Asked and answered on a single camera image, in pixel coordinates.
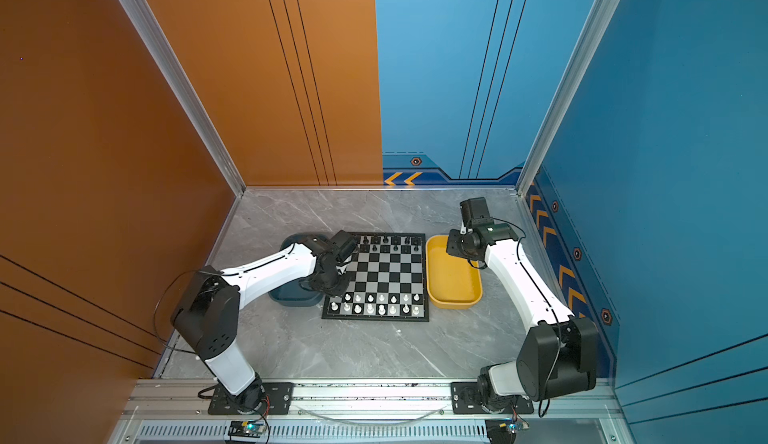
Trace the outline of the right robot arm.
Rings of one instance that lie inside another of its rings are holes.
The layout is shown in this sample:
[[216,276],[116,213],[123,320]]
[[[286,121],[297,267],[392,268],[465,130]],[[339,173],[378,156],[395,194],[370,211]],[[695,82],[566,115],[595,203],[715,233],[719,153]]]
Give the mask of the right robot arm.
[[490,413],[513,409],[521,398],[539,404],[596,387],[599,333],[547,286],[528,259],[524,230],[491,215],[483,197],[460,203],[462,225],[449,232],[447,254],[479,264],[500,280],[526,330],[516,359],[480,371],[477,393]]

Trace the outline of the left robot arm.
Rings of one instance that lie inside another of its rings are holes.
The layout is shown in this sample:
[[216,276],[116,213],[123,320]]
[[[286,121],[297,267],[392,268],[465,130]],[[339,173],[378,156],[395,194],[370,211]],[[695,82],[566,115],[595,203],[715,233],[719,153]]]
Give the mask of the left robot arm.
[[312,291],[340,296],[351,282],[347,266],[355,238],[340,231],[330,238],[308,235],[287,248],[238,267],[193,271],[170,315],[170,323],[216,378],[216,388],[240,414],[261,413],[266,391],[237,343],[240,311],[296,280]]

